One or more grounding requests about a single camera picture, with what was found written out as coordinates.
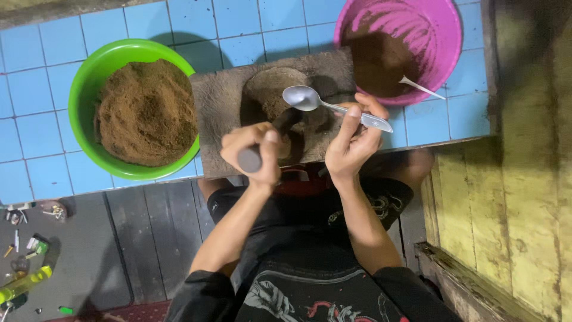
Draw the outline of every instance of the black t-shirt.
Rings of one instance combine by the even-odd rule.
[[[192,273],[166,321],[460,321],[411,270],[370,276],[351,248],[319,236],[269,252],[251,276],[235,294],[221,273]]]

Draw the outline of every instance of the person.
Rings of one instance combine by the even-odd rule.
[[[360,169],[379,149],[381,130],[362,112],[388,119],[374,97],[356,94],[325,154],[335,189],[303,197],[273,194],[281,139],[270,123],[235,129],[221,156],[260,144],[263,165],[247,187],[200,181],[215,228],[199,248],[166,321],[460,321],[419,277],[402,267],[386,230],[430,172],[426,150],[382,178]]]

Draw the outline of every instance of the pestle handle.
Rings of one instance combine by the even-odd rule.
[[[278,130],[278,134],[282,137],[294,124],[302,120],[302,111],[290,107],[282,112],[272,125]],[[251,147],[242,149],[238,155],[239,166],[246,173],[255,173],[262,168],[262,157],[260,156],[260,145],[255,144]]]

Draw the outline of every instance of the brown powder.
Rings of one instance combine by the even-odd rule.
[[[166,60],[130,62],[109,76],[100,100],[96,132],[123,161],[164,166],[187,153],[197,137],[189,79]]]
[[[364,23],[353,32],[347,28],[341,44],[352,50],[356,84],[377,97],[396,97],[413,90],[398,82],[407,76],[419,79],[419,64],[402,38],[381,32],[369,33],[370,24]]]

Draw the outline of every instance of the spoon handle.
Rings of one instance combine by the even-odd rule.
[[[337,105],[333,105],[333,104],[328,104],[326,102],[322,101],[322,104],[333,110],[334,112],[338,112],[338,113],[342,113],[342,114],[346,114],[348,112],[348,109],[345,107],[341,107],[341,106],[337,106]],[[391,125],[384,119],[382,119],[381,117],[377,117],[368,113],[362,113],[362,119],[360,120],[360,123],[362,123],[365,126],[368,127],[375,127],[377,129],[380,129],[382,131],[386,131],[389,133],[393,133],[393,128],[391,127]]]

